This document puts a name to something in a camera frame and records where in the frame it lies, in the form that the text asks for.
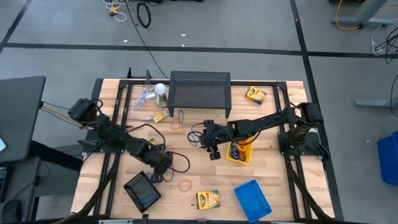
blue container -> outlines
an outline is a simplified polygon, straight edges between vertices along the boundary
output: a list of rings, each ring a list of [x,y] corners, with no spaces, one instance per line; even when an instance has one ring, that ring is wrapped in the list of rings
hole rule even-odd
[[[398,131],[377,141],[381,177],[387,184],[398,185]]]
[[[250,180],[236,187],[234,191],[250,223],[254,223],[272,212],[256,180]]]

blue plastic tray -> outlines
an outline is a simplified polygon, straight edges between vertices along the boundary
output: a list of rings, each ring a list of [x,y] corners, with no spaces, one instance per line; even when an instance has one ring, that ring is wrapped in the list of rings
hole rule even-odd
[[[256,180],[250,180],[236,187],[234,191],[250,223],[254,223],[272,212]]]

black metal frame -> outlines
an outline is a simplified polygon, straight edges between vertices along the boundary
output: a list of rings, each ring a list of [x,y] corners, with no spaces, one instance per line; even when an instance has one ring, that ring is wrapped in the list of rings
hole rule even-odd
[[[165,85],[169,84],[169,80],[151,80],[150,81],[151,84],[158,84],[158,83],[163,83]],[[96,86],[93,89],[93,93],[97,92],[97,97],[100,94],[101,91],[101,83],[96,83]],[[120,80],[119,81],[119,90],[118,90],[118,95],[116,97],[116,101],[115,101],[115,109],[114,109],[114,116],[113,116],[113,120],[116,122],[116,117],[117,117],[117,113],[119,111],[119,102],[121,100],[121,92],[123,91],[123,88],[125,86],[127,86],[127,97],[126,97],[126,101],[124,104],[124,111],[123,111],[123,118],[122,118],[122,125],[126,125],[126,121],[127,121],[127,112],[128,112],[128,108],[129,108],[129,103],[130,103],[130,97],[131,97],[131,90],[132,90],[132,85],[145,85],[146,81],[145,80]],[[274,92],[274,98],[275,98],[275,107],[277,111],[281,111],[282,110],[282,105],[280,103],[280,95],[279,92],[282,92],[283,98],[284,98],[284,103],[285,106],[289,105],[289,95],[287,93],[287,84],[286,82],[263,82],[263,81],[231,81],[231,85],[232,86],[236,86],[236,85],[244,85],[244,86],[270,86],[272,87],[272,90]],[[289,125],[289,129],[294,128],[294,126],[292,124]],[[280,132],[284,132],[285,131],[285,126],[284,125],[280,125],[279,126]],[[115,157],[115,162],[117,161],[117,163],[120,160],[120,153],[116,154]],[[285,158],[285,165],[286,165],[286,169],[288,169],[288,165],[289,163],[291,163],[290,161],[290,156],[289,155],[283,155]],[[306,188],[305,186],[305,178],[304,178],[304,174],[303,174],[303,168],[302,168],[302,162],[301,162],[301,158],[300,155],[295,156],[295,163],[296,163],[296,168],[297,168],[297,175],[298,178],[300,179],[302,185]],[[102,173],[106,173],[108,168],[108,164],[104,164],[103,165],[103,170],[101,171],[101,176]],[[294,216],[294,220],[300,220],[300,212],[299,212],[299,205],[297,203],[297,195],[296,195],[296,191],[295,191],[295,184],[292,180],[292,178],[289,177],[289,175],[287,175],[287,179],[288,179],[288,184],[289,184],[289,193],[290,193],[290,199],[292,202],[292,210],[293,210],[293,216]],[[113,202],[113,195],[114,195],[114,190],[115,190],[115,186],[116,186],[116,176],[111,180],[111,184],[110,184],[110,188],[109,188],[109,194],[108,194],[108,201],[106,204],[106,215],[110,216],[111,214],[111,207],[112,207],[112,202]],[[97,201],[97,204],[100,205],[101,204],[101,198],[99,198],[99,200]],[[311,219],[312,218],[312,214],[311,214],[311,208],[307,202],[307,200],[305,199],[305,197],[303,196],[303,204],[304,204],[304,211],[305,211],[305,218],[307,219]],[[177,222],[177,223],[185,223],[185,222],[192,222],[192,220],[156,220],[157,222]],[[207,220],[209,222],[212,223],[224,223],[226,221],[213,221],[213,220]],[[245,221],[228,221],[228,223],[245,223]]]

yellow container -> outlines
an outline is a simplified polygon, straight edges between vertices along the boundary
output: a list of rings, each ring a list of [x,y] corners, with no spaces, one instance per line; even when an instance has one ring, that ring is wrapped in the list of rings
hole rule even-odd
[[[250,137],[248,139],[246,139],[246,142],[250,142],[253,140],[253,137]],[[235,162],[240,162],[243,164],[250,164],[250,158],[251,158],[251,151],[253,149],[253,143],[248,144],[247,146],[242,146],[243,149],[245,150],[246,153],[246,160],[245,161],[241,161],[239,159],[234,159],[231,157],[231,146],[232,146],[232,142],[230,142],[228,144],[228,150],[226,151],[226,158],[231,160],[231,161],[235,161]]]

white ball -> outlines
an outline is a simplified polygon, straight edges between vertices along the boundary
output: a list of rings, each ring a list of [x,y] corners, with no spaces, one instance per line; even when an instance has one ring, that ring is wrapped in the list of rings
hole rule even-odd
[[[158,95],[163,95],[166,92],[166,86],[163,83],[156,84],[155,92]]]

